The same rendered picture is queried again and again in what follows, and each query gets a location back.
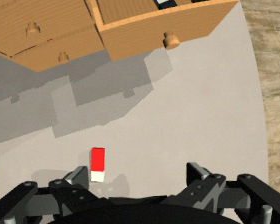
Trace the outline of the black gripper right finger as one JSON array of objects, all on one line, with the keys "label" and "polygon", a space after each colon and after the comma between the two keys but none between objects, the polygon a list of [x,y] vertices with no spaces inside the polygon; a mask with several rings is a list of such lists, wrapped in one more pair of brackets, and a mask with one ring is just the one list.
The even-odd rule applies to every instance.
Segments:
[{"label": "black gripper right finger", "polygon": [[159,204],[194,207],[220,215],[224,208],[234,208],[243,224],[280,224],[280,193],[254,175],[240,174],[237,181],[226,181],[226,176],[188,162],[186,184],[178,195],[170,195]]}]

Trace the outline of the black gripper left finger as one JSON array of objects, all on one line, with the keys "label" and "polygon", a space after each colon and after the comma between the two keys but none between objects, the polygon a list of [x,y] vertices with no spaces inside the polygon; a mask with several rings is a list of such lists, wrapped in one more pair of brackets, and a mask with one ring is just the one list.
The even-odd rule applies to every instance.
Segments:
[{"label": "black gripper left finger", "polygon": [[42,215],[53,215],[56,220],[79,211],[116,205],[88,191],[87,166],[78,166],[48,186],[38,188],[37,182],[25,181],[12,189],[0,199],[0,224],[39,224]]}]

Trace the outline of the black and white eraser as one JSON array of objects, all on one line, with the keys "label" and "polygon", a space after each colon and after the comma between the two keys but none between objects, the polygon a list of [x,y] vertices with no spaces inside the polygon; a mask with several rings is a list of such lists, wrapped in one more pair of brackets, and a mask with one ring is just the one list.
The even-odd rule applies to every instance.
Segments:
[{"label": "black and white eraser", "polygon": [[159,10],[178,6],[174,0],[153,0]]}]

